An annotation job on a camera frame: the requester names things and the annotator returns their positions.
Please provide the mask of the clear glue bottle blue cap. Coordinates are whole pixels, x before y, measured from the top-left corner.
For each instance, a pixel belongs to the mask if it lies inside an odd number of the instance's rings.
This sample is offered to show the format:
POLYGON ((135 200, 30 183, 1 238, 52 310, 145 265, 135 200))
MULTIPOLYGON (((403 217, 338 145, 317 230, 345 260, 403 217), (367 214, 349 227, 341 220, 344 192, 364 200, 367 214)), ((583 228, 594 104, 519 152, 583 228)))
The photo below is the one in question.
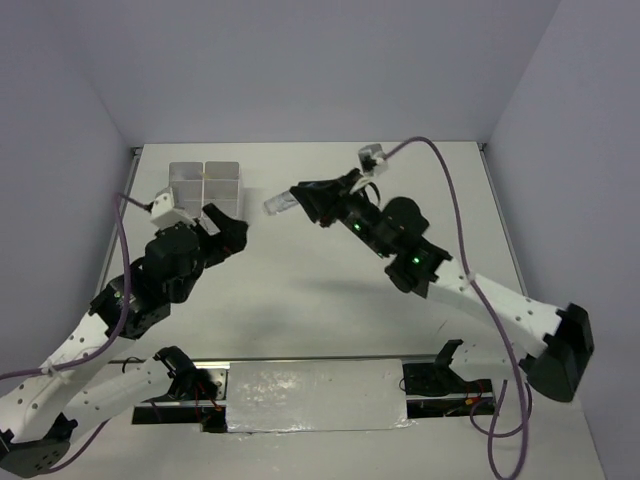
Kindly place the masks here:
POLYGON ((263 202, 263 211, 268 216, 275 216, 299 205, 294 195, 286 190, 263 202))

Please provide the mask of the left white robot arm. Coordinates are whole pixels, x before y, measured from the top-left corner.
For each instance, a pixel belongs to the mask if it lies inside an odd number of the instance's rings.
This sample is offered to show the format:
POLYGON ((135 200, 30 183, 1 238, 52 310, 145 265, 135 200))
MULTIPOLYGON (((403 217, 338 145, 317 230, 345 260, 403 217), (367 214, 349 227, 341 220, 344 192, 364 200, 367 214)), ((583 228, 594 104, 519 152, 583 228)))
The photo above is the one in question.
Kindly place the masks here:
POLYGON ((199 219, 162 194, 140 209, 156 232, 142 257, 131 260, 123 221, 116 221, 122 275, 91 301, 75 330, 39 367, 10 373, 20 383, 1 398, 1 468, 22 479, 57 472, 86 432, 98 434, 130 406, 158 397, 214 402, 220 381, 176 346, 163 347, 141 365, 100 385, 94 377, 131 348, 171 307, 184 303, 202 273, 247 245, 248 225, 213 204, 199 219))

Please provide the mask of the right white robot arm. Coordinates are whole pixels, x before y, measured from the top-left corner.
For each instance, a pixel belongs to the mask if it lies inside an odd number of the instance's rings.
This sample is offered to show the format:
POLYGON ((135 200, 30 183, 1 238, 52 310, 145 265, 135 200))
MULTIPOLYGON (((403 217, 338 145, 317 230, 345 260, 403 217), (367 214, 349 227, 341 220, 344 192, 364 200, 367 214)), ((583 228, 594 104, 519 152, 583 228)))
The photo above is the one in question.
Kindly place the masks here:
POLYGON ((505 334, 501 353, 485 357, 462 337, 445 343, 434 361, 436 383, 457 391, 467 382, 521 378, 544 397, 571 402, 594 353, 588 312, 535 301, 467 271, 445 249, 429 242, 428 220, 403 196, 378 207, 359 188, 353 169, 333 180, 305 181, 290 188, 308 218, 323 228, 342 223, 381 258, 385 273, 403 293, 447 305, 505 334))

